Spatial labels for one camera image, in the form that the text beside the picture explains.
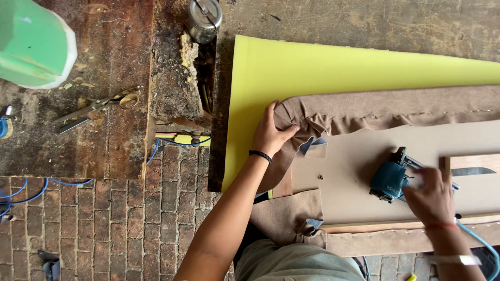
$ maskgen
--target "pneumatic staple gun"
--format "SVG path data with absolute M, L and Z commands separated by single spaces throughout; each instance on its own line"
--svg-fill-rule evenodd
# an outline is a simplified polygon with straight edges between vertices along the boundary
M 410 176 L 406 175 L 406 168 L 418 170 L 425 168 L 423 164 L 406 155 L 406 147 L 401 146 L 397 152 L 392 153 L 389 161 L 382 164 L 371 180 L 370 194 L 377 196 L 380 200 L 388 201 L 392 204 L 394 199 L 406 202 L 402 188 L 407 186 Z M 453 192 L 460 186 L 452 183 Z

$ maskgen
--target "hand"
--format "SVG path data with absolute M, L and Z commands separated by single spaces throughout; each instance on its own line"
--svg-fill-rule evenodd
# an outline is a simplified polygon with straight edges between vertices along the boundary
M 455 222 L 455 200 L 450 175 L 442 175 L 436 168 L 415 171 L 423 176 L 423 190 L 403 187 L 404 197 L 411 211 L 424 226 L 453 224 Z
M 300 129 L 297 125 L 292 125 L 285 131 L 276 129 L 274 115 L 275 106 L 278 102 L 278 100 L 275 100 L 265 108 L 264 115 L 253 134 L 253 145 L 251 147 L 252 150 L 263 152 L 271 158 Z

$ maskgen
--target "brick floor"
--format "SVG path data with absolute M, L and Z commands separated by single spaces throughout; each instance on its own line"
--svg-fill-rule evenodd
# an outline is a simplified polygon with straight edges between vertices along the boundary
M 413 274 L 420 281 L 437 281 L 437 274 L 423 253 L 367 256 L 372 281 L 406 281 Z
M 208 147 L 168 145 L 151 161 L 144 181 L 50 181 L 37 200 L 12 208 L 16 220 L 0 226 L 0 281 L 45 280 L 38 250 L 60 257 L 63 281 L 171 280 L 221 196 L 207 191 L 208 155 Z M 24 184 L 23 178 L 4 179 L 5 192 Z M 30 178 L 13 200 L 37 194 L 42 184 Z M 435 275 L 421 254 L 370 256 L 368 266 L 373 281 Z M 225 279 L 234 279 L 233 267 Z

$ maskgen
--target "red string bracelet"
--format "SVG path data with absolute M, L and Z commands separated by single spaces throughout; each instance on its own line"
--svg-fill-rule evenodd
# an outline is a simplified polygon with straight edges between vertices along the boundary
M 433 223 L 425 227 L 426 230 L 445 230 L 445 229 L 454 229 L 459 230 L 458 225 L 454 223 Z

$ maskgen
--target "metal container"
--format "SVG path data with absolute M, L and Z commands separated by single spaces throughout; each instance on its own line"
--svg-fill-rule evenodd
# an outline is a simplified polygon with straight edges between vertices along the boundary
M 194 41 L 209 43 L 222 22 L 222 10 L 217 0 L 190 0 L 187 29 Z

